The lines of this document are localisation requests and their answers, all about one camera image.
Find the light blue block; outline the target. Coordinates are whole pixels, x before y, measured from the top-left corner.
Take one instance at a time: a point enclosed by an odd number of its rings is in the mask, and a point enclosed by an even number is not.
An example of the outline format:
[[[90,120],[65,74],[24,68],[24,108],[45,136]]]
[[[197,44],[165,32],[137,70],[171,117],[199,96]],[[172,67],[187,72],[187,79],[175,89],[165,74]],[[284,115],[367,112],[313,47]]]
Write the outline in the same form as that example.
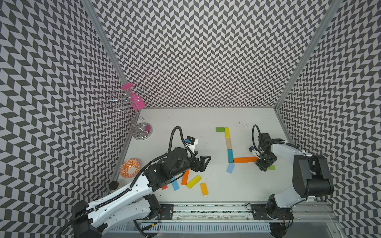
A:
[[[227,168],[227,173],[232,174],[234,168],[235,168],[235,164],[234,163],[229,163],[229,166]]]

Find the natural wood block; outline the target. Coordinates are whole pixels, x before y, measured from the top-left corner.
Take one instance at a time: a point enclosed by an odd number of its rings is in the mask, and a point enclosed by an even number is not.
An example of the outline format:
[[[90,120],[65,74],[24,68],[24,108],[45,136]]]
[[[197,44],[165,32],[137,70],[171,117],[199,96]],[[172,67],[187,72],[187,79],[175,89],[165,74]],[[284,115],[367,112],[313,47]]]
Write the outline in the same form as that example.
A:
[[[226,145],[227,145],[227,149],[228,150],[232,150],[232,142],[231,142],[231,138],[226,138]]]

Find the teal block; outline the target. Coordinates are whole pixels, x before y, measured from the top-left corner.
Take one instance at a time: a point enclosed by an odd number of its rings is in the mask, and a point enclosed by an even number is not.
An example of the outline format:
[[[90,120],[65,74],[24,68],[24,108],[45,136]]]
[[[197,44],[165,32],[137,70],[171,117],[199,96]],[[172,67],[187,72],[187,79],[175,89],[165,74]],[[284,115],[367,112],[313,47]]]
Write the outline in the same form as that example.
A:
[[[228,149],[227,152],[228,152],[228,162],[229,163],[234,163],[233,150],[232,149]]]

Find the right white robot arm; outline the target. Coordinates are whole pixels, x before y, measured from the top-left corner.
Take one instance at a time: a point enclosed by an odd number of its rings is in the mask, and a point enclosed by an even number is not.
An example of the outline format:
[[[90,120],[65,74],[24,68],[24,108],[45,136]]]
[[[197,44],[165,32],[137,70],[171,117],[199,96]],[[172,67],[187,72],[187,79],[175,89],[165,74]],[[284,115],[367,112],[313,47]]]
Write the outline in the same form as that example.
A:
[[[267,203],[252,204],[255,220],[293,220],[292,208],[309,197],[332,195],[334,185],[323,155],[307,153],[280,138],[271,138],[259,132],[258,142],[253,142],[249,151],[258,157],[256,165],[266,172],[278,159],[292,165],[292,184],[282,192],[272,194]]]

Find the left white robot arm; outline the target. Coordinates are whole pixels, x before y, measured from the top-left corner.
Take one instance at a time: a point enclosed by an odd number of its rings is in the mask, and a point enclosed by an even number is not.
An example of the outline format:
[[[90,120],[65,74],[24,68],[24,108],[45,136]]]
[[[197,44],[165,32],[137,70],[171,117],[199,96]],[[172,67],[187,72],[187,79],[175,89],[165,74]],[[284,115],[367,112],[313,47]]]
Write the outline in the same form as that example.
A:
[[[200,156],[195,150],[198,140],[184,138],[180,126],[173,128],[167,152],[148,162],[133,181],[103,198],[72,208],[72,218],[59,230],[60,238],[68,228],[76,238],[101,238],[119,225],[158,218],[162,210],[154,192],[180,179],[186,171],[204,172],[211,156]]]

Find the yellow block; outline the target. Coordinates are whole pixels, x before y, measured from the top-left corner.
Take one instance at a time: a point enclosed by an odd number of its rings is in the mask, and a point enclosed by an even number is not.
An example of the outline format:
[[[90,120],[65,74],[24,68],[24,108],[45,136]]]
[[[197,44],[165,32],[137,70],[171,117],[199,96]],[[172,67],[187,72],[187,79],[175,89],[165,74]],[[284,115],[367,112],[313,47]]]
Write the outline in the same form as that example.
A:
[[[225,132],[225,137],[226,138],[230,138],[230,131],[229,131],[229,128],[224,128],[224,132]]]

